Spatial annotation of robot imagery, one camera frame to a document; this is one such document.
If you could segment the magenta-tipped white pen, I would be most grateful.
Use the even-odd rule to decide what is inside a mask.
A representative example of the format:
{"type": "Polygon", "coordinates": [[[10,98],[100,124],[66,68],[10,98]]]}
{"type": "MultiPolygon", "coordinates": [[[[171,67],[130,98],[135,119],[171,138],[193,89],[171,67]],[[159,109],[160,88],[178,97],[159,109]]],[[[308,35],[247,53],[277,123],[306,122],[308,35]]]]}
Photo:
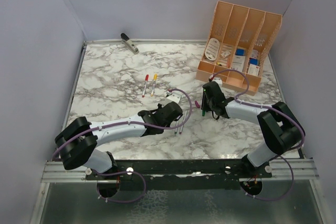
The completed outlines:
{"type": "Polygon", "coordinates": [[[184,127],[185,121],[187,120],[188,113],[189,113],[189,110],[187,110],[187,111],[185,112],[185,114],[183,115],[182,123],[181,123],[180,129],[179,129],[179,132],[178,132],[179,135],[181,135],[182,132],[183,132],[183,127],[184,127]]]}

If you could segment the red-tipped white pen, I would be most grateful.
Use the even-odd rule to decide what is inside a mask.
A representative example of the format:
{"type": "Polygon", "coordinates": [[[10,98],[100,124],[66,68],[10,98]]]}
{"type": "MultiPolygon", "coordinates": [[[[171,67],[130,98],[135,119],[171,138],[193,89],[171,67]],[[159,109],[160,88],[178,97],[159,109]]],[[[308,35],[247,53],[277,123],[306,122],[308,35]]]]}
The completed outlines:
{"type": "Polygon", "coordinates": [[[142,91],[142,97],[143,98],[145,97],[147,86],[148,86],[148,78],[145,79],[144,88],[143,88],[143,91],[142,91]]]}

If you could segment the orange-tipped white pen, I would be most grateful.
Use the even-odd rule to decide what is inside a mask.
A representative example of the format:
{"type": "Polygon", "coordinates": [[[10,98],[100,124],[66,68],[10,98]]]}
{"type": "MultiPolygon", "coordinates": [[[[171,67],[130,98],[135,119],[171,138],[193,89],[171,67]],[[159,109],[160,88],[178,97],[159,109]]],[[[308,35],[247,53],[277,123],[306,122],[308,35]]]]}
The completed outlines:
{"type": "Polygon", "coordinates": [[[156,86],[156,80],[153,80],[152,81],[152,89],[151,89],[151,97],[154,96],[155,86],[156,86]]]}

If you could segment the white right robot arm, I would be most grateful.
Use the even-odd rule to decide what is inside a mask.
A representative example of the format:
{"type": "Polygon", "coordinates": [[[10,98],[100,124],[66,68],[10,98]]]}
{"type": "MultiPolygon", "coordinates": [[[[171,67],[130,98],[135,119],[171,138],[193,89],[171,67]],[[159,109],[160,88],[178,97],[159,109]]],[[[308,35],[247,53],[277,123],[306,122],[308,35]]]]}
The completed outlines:
{"type": "Polygon", "coordinates": [[[305,131],[285,103],[261,105],[226,98],[215,81],[202,88],[202,113],[211,112],[216,120],[239,119],[260,126],[264,141],[241,159],[240,169],[246,177],[254,177],[262,165],[303,144],[305,131]]]}

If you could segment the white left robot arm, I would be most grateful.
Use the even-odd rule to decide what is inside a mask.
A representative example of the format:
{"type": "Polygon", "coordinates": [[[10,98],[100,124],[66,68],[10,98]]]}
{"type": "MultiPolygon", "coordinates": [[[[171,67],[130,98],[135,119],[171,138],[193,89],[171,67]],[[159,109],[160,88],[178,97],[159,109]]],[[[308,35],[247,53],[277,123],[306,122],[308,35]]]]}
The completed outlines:
{"type": "Polygon", "coordinates": [[[81,116],[72,121],[56,138],[64,169],[73,170],[80,166],[93,169],[104,179],[115,175],[116,166],[112,154],[101,152],[96,147],[114,140],[129,137],[157,135],[170,127],[183,115],[181,107],[170,102],[159,105],[156,110],[142,110],[123,120],[89,122],[81,116]]]}

